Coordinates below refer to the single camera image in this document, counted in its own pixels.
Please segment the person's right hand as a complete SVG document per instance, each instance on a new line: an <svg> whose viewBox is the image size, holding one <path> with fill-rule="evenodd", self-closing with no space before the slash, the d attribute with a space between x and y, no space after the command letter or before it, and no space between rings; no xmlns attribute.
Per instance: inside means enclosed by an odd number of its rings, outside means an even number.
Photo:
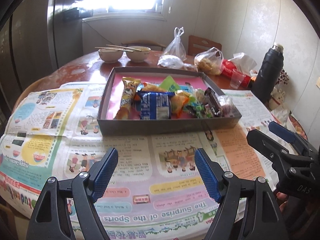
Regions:
<svg viewBox="0 0 320 240"><path fill-rule="evenodd" d="M277 197L277 200L280 202L280 204L279 204L280 211L284 212L284 210L287 206L288 200L289 200L289 196L287 194L278 192L276 194L276 197Z"/></svg>

